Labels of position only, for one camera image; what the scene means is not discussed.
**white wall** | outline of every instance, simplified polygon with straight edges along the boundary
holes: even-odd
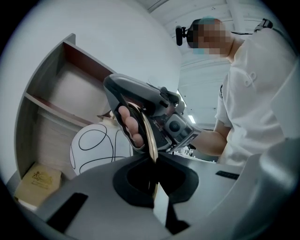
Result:
[[[118,73],[175,91],[180,52],[164,29],[132,0],[40,3],[10,39],[0,62],[0,174],[16,171],[15,119],[36,67],[70,33],[76,45]]]

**man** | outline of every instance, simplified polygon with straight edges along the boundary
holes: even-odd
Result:
[[[285,139],[270,103],[296,56],[272,29],[259,30],[243,40],[218,19],[202,19],[191,28],[189,45],[195,53],[226,58],[231,64],[220,88],[214,131],[201,132],[192,144],[200,152],[220,156],[219,163],[243,166],[249,156]],[[136,145],[142,146],[137,122],[125,107],[119,112]]]

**shelf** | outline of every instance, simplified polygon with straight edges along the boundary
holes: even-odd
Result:
[[[75,45],[75,34],[60,41],[41,61],[20,102],[15,129],[18,174],[34,162],[72,179],[70,144],[83,127],[99,122],[110,108],[104,79],[115,73]]]
[[[62,118],[63,120],[69,121],[77,126],[85,127],[89,124],[92,124],[92,122],[77,117],[73,114],[70,114],[69,112],[47,102],[46,100],[41,99],[40,97],[32,96],[28,93],[25,93],[25,97],[31,102],[38,105],[39,107],[45,109],[46,111],[58,116],[59,118]]]

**hand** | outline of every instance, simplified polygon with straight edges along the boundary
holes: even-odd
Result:
[[[129,110],[125,106],[119,107],[119,113],[122,116],[122,121],[130,133],[131,139],[135,142],[135,146],[140,148],[144,144],[142,136],[139,134],[139,127],[137,121],[130,116]]]

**white shirt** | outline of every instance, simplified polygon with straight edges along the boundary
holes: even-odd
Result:
[[[243,166],[249,156],[285,139],[270,103],[295,60],[272,29],[257,31],[237,50],[218,99],[216,118],[231,127],[218,162]]]

